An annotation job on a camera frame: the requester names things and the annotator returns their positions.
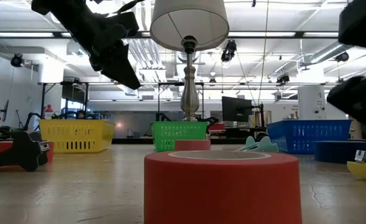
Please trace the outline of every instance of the table lamp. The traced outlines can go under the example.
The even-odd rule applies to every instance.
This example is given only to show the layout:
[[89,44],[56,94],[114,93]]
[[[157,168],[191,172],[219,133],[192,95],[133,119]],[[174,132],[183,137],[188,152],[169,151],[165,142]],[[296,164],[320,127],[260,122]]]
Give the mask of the table lamp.
[[229,24],[223,0],[156,0],[152,39],[162,47],[187,54],[181,109],[187,121],[196,121],[199,98],[195,87],[193,53],[218,47],[227,38]]

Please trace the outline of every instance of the lamp stem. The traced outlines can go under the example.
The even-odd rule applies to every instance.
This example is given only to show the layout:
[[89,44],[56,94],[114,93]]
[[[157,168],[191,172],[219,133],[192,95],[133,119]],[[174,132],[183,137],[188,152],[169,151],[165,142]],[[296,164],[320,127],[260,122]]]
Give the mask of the lamp stem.
[[185,113],[185,121],[196,121],[195,112],[199,109],[199,97],[195,87],[195,67],[193,55],[187,54],[187,67],[184,68],[185,84],[180,106]]

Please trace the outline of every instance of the plastic basket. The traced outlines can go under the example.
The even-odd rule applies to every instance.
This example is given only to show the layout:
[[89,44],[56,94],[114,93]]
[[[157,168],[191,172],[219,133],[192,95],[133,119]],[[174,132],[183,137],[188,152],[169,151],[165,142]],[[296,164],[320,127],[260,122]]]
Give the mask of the plastic basket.
[[176,140],[203,140],[207,122],[153,122],[153,143],[157,152],[174,151]]
[[343,141],[349,137],[351,120],[286,120],[269,124],[268,135],[281,151],[314,154],[313,141]]
[[104,120],[41,119],[39,126],[55,153],[101,152],[111,147],[114,134],[114,124]]

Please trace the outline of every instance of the light blue object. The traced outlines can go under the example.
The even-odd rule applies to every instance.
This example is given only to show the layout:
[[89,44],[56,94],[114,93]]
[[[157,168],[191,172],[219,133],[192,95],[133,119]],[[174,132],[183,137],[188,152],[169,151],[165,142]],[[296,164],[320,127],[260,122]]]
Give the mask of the light blue object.
[[252,136],[246,139],[244,147],[237,151],[252,151],[252,152],[279,152],[277,144],[272,144],[271,139],[265,136],[260,142],[255,142]]

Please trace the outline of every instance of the blue basket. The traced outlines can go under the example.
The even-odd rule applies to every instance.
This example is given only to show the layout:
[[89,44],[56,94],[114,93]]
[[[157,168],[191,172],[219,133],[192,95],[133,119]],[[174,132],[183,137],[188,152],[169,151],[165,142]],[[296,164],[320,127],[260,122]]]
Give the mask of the blue basket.
[[271,141],[290,154],[314,154],[313,141],[349,138],[351,120],[285,120],[267,126]]

